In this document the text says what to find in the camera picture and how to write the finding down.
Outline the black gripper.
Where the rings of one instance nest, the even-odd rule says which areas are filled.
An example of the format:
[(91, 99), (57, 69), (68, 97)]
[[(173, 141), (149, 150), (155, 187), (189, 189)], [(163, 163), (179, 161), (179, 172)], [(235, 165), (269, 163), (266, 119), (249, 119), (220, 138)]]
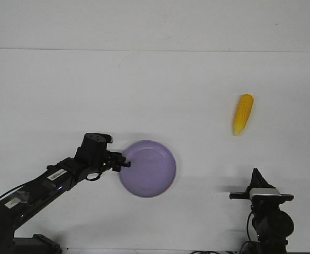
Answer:
[[(275, 188), (270, 185), (261, 175), (257, 168), (253, 169), (252, 177), (250, 181), (250, 186), (247, 188), (245, 192), (230, 192), (229, 199), (242, 199), (242, 200), (250, 200), (249, 191), (252, 188)], [(291, 202), (294, 199), (294, 195), (292, 194), (281, 194), (281, 197), (262, 197), (262, 198), (254, 198), (250, 200), (252, 204), (258, 202), (271, 203), (271, 204), (283, 204), (285, 202)]]
[(108, 134), (86, 133), (75, 153), (75, 161), (85, 166), (87, 174), (103, 173), (110, 169), (121, 171), (122, 167), (131, 167), (131, 162), (125, 162), (126, 158), (121, 153), (107, 150), (112, 140)]

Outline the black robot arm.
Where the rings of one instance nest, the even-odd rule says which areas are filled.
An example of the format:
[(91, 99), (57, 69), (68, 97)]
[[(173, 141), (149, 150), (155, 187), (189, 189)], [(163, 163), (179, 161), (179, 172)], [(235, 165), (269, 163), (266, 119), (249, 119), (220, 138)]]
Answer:
[(294, 231), (292, 218), (280, 209), (280, 205), (291, 202), (292, 194), (282, 194), (270, 185), (257, 168), (252, 171), (250, 184), (244, 192), (231, 192), (230, 199), (243, 199), (251, 202), (248, 220), (256, 232), (257, 240), (248, 240), (239, 253), (286, 253), (287, 238)]
[(130, 167), (121, 153), (107, 150), (109, 143), (108, 134), (87, 133), (74, 157), (48, 165), (42, 175), (0, 197), (0, 253), (62, 253), (58, 243), (42, 234), (16, 238), (15, 231), (90, 174), (97, 175), (96, 181), (107, 170)]

